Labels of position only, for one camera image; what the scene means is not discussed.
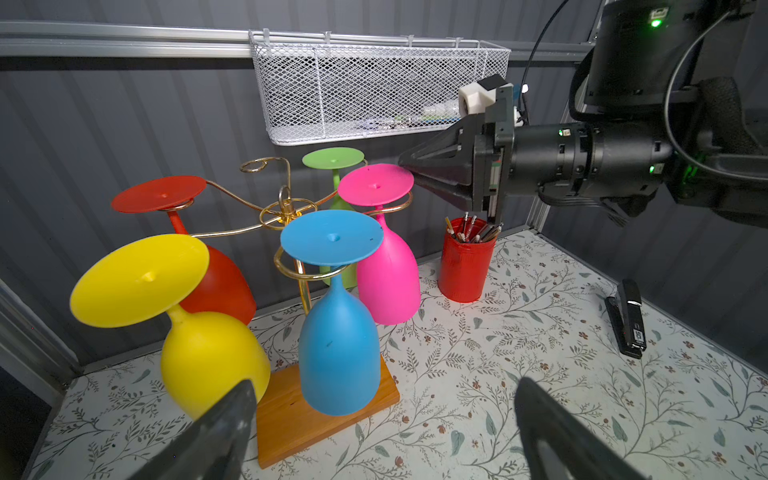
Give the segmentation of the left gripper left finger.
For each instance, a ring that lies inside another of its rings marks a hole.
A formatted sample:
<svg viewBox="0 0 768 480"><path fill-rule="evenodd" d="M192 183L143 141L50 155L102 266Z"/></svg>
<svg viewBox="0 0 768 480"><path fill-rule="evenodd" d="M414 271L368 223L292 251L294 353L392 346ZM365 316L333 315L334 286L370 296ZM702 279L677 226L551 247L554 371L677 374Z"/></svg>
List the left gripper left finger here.
<svg viewBox="0 0 768 480"><path fill-rule="evenodd" d="M242 380L134 479L238 479L257 410L253 384Z"/></svg>

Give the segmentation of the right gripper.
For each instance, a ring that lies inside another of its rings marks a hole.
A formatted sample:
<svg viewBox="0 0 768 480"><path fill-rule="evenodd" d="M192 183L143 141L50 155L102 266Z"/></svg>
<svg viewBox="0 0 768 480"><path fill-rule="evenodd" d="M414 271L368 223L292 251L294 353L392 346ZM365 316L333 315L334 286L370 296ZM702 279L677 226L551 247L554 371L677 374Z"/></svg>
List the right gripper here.
<svg viewBox="0 0 768 480"><path fill-rule="evenodd" d="M472 189L421 174L470 174L482 194L481 210L490 223L503 217L506 178L514 130L514 85L499 74L459 89L461 120L402 153L398 165L414 173L415 184L460 210L473 210Z"/></svg>

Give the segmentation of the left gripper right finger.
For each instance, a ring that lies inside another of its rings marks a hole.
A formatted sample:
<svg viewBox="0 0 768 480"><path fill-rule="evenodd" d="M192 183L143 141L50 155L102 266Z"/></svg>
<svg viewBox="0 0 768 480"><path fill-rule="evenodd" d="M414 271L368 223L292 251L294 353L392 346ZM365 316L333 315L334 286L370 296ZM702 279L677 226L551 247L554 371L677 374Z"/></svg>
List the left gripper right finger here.
<svg viewBox="0 0 768 480"><path fill-rule="evenodd" d="M641 479L535 381L522 378L514 409L532 479Z"/></svg>

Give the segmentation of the gold rack with wooden base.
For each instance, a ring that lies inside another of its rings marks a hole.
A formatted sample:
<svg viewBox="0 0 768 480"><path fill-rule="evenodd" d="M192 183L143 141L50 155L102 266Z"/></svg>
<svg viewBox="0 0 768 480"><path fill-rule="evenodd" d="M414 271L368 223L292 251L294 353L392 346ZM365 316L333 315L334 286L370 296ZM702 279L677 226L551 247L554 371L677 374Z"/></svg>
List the gold rack with wooden base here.
<svg viewBox="0 0 768 480"><path fill-rule="evenodd" d="M396 212L395 208L404 202L404 199L400 199L386 205L386 214ZM294 220L317 211L321 210L316 202L308 199L293 199L290 187L284 185L277 201L261 209L259 224L282 232ZM330 270L328 267L305 264L285 253L281 246L275 254L274 262L284 276L293 278L299 283L306 317L311 308L329 290L330 278L336 274L341 276L342 272L351 266ZM360 300L357 286L346 290ZM362 410L346 416L325 415L308 404L301 391L299 361L271 376L254 419L258 433L260 466L266 468L274 465L396 404L400 394L381 354L380 373L380 385L373 400Z"/></svg>

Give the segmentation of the pink wine glass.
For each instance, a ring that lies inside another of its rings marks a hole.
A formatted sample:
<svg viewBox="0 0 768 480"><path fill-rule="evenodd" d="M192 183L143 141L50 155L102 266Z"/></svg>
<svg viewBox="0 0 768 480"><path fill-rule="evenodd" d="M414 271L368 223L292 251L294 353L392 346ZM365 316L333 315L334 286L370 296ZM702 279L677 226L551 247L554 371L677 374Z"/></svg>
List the pink wine glass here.
<svg viewBox="0 0 768 480"><path fill-rule="evenodd" d="M402 210L413 200L414 177L408 170L391 164L365 166L346 175L338 193L347 203L372 207L369 215L383 231L381 246L357 264L359 298L373 320L382 325L397 325L410 320L418 311L421 290L418 264L408 244L386 224L385 206L404 199L395 209Z"/></svg>

